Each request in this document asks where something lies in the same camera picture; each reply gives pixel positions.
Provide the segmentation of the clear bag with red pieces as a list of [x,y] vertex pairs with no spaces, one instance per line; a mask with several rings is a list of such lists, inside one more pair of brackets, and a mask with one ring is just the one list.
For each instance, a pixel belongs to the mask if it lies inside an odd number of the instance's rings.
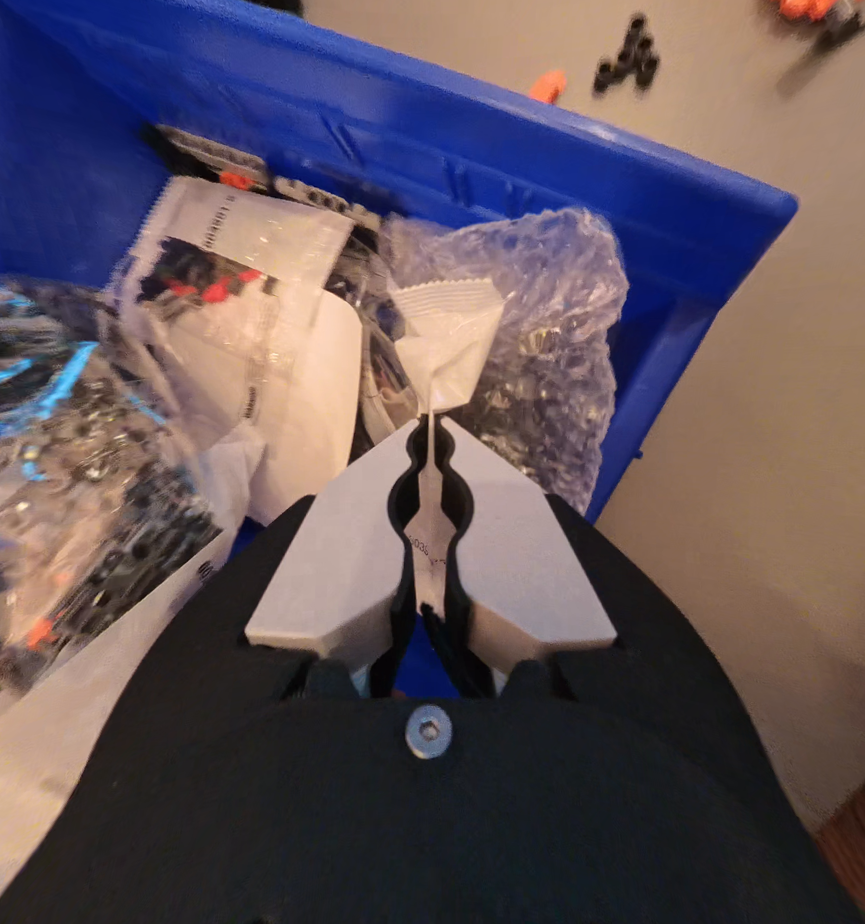
[[310,204],[190,177],[170,179],[110,285],[119,317],[152,324],[235,303],[268,281],[322,288],[355,222]]

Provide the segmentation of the small white plastic bag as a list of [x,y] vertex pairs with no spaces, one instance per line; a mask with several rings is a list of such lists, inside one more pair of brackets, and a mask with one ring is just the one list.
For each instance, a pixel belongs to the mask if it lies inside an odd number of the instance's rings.
[[435,457],[435,424],[473,397],[495,340],[505,299],[489,277],[393,287],[404,333],[394,343],[426,418],[420,451],[419,509],[406,527],[413,546],[418,607],[444,615],[446,555],[457,529],[443,510],[443,474]]

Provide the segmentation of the large white plastic bag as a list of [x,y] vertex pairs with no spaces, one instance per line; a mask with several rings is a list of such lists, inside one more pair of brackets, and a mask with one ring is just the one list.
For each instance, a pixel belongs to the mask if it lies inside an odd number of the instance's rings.
[[258,285],[161,328],[183,427],[208,448],[238,424],[264,445],[248,516],[267,525],[346,468],[357,417],[361,322],[319,287]]

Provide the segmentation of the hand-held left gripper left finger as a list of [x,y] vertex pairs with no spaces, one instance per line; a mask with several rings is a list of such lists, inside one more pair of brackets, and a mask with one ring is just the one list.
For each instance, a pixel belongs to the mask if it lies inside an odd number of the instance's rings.
[[414,467],[407,423],[312,500],[245,626],[252,646],[315,655],[389,697],[413,631],[412,558],[394,488]]

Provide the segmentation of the pile of small building pieces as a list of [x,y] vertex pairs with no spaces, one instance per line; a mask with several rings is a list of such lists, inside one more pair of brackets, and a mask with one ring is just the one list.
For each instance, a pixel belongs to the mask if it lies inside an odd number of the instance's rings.
[[810,75],[829,56],[865,34],[865,1],[777,1],[774,6],[786,23],[816,29],[808,52],[789,68],[790,81]]

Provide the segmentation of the clear bag with blue parts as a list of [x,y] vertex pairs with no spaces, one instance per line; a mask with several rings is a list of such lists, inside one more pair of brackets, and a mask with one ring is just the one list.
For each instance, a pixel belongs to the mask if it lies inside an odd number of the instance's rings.
[[236,534],[152,376],[100,293],[0,277],[0,895]]

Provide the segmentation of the blue labelled plastic bin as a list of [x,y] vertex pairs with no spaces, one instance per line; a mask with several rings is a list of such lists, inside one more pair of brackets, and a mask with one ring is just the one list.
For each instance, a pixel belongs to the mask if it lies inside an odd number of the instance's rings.
[[590,520],[798,207],[602,122],[248,3],[0,2],[0,274],[106,281],[164,183],[144,123],[440,225],[564,205],[604,217],[631,290]]

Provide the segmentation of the small black connector piece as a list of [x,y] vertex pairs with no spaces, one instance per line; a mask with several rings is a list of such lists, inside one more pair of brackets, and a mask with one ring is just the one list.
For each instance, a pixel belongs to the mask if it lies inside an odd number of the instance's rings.
[[638,91],[647,91],[660,67],[655,40],[649,32],[648,17],[636,13],[630,18],[616,55],[603,57],[596,65],[592,91],[603,95],[614,86],[629,80]]

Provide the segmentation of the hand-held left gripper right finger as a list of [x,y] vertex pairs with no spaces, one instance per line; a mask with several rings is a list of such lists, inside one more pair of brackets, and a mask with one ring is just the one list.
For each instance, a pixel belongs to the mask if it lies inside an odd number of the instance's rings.
[[446,539],[437,654],[460,695],[494,697],[495,673],[616,641],[541,488],[448,418],[437,421],[437,469]]

